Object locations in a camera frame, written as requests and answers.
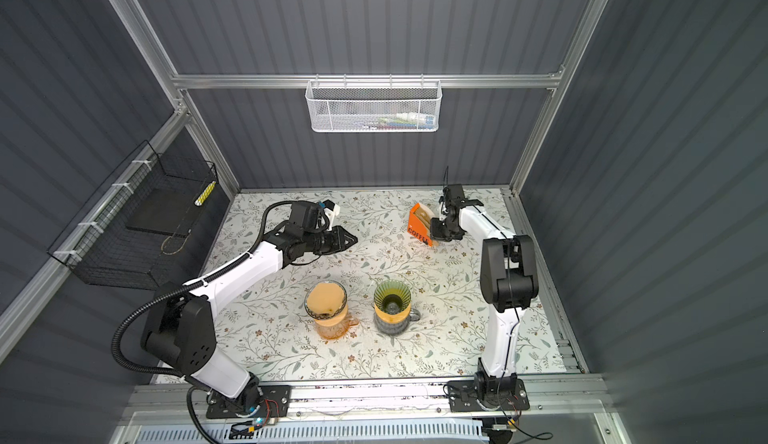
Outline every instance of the black mounting plate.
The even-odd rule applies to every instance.
[[[290,386],[259,386],[264,399],[277,402],[277,417],[288,415],[288,404],[290,404]],[[226,408],[225,402],[216,402],[210,404],[205,413],[206,419],[238,419],[234,412]]]
[[[448,402],[451,404],[451,412],[482,412],[494,410],[498,407],[493,396],[493,402],[485,403],[485,407],[480,405],[475,397],[475,387],[473,381],[448,381],[446,387],[448,392]],[[514,384],[514,396],[500,395],[502,409],[510,413],[515,411],[527,411],[531,409],[531,403],[528,401],[528,393],[525,391],[525,384],[521,379],[516,379]]]

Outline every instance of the black wire basket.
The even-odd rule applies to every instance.
[[[112,184],[117,192],[92,220],[76,225],[84,231],[71,249],[61,249],[62,233],[48,253],[86,284],[155,290],[174,280],[217,181],[212,162],[152,153]]]

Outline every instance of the floral patterned surface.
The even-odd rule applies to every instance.
[[[511,227],[497,189],[467,189],[500,223]],[[484,350],[488,305],[480,294],[480,254],[474,239],[428,247],[406,232],[416,203],[437,210],[440,190],[331,191],[239,194],[207,263],[210,270],[244,252],[258,234],[261,215],[278,200],[331,199],[341,206],[336,224],[359,242],[311,266],[288,266],[256,282],[216,318],[219,346],[262,380],[454,376],[473,373]],[[287,218],[290,206],[270,212],[266,228]],[[376,284],[398,279],[411,287],[422,313],[399,336],[376,331]],[[345,286],[350,312],[360,324],[338,340],[323,340],[303,309],[308,289],[320,280]],[[565,372],[542,305],[526,311],[518,338],[518,373]],[[159,383],[176,382],[159,376]]]

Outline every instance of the yellow connector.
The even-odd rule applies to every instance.
[[[203,202],[205,202],[206,199],[208,199],[208,196],[210,196],[211,192],[214,192],[214,188],[216,187],[216,181],[214,180],[210,184],[208,184],[208,187],[203,191],[202,194],[197,198],[197,200],[194,202],[194,205],[196,206],[202,206]]]

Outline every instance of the floral tablecloth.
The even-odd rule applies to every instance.
[[[512,223],[497,189],[467,189],[488,212]],[[311,266],[288,266],[256,282],[216,318],[219,346],[262,380],[454,376],[473,373],[484,350],[488,306],[480,295],[480,249],[473,238],[427,247],[406,232],[416,202],[437,210],[440,190],[362,190],[327,193],[238,194],[206,268],[244,252],[258,234],[267,205],[279,200],[331,199],[341,206],[337,224],[360,240],[348,251]],[[267,229],[287,218],[290,206],[270,213]],[[411,287],[422,313],[400,336],[380,334],[373,322],[376,284],[398,279]],[[335,280],[348,293],[360,324],[338,340],[323,340],[303,309],[307,290]],[[536,300],[520,324],[518,373],[565,372],[542,305]],[[156,382],[176,382],[159,376]]]

